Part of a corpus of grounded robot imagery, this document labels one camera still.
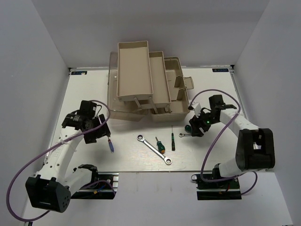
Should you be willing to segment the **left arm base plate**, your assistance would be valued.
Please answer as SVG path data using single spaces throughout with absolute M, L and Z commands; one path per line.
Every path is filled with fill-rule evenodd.
M 118 172 L 98 173 L 96 181 L 101 180 L 86 189 L 76 192 L 71 199 L 75 200 L 113 200 L 117 193 L 119 183 Z

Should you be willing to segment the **beige cantilever toolbox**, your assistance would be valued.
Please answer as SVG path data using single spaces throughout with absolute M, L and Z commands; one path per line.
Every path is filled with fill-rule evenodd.
M 107 102 L 113 119 L 183 121 L 190 89 L 193 79 L 184 76 L 180 59 L 150 52 L 148 41 L 120 42 L 110 53 Z

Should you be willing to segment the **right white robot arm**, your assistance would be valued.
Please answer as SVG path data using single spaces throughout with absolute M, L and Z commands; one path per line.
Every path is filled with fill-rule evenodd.
M 222 95 L 213 95 L 209 98 L 210 108 L 200 106 L 200 103 L 190 103 L 188 109 L 194 111 L 190 119 L 191 135 L 202 137 L 213 124 L 223 123 L 224 127 L 217 135 L 213 144 L 216 144 L 222 133 L 230 129 L 237 137 L 235 156 L 218 163 L 212 170 L 211 177 L 205 182 L 213 182 L 216 187 L 222 188 L 230 180 L 250 171 L 272 169 L 275 166 L 275 148 L 273 132 L 270 129 L 259 128 L 240 114 L 240 107 L 226 104 Z

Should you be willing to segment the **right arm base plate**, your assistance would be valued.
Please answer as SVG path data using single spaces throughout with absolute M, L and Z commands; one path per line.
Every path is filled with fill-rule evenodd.
M 191 176 L 192 182 L 197 184 L 197 199 L 199 201 L 241 200 L 240 184 L 238 179 L 222 182 L 205 182 L 200 174 Z

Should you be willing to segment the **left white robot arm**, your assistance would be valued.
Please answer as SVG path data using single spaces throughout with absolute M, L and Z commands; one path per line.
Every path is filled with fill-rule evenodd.
M 91 164 L 81 164 L 73 173 L 67 169 L 81 141 L 96 143 L 111 132 L 103 114 L 96 113 L 96 101 L 81 101 L 79 109 L 66 115 L 62 122 L 58 147 L 51 151 L 42 169 L 29 177 L 25 188 L 32 207 L 64 212 L 71 197 L 81 188 L 94 188 L 99 184 L 98 169 Z

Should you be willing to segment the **stubby green orange screwdriver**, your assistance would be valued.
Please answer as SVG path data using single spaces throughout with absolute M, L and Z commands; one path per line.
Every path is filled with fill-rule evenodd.
M 165 147 L 164 147 L 164 145 L 162 144 L 161 141 L 158 140 L 157 137 L 155 137 L 155 139 L 156 139 L 156 142 L 157 142 L 158 151 L 159 151 L 160 153 L 164 153 L 165 150 L 166 150 Z

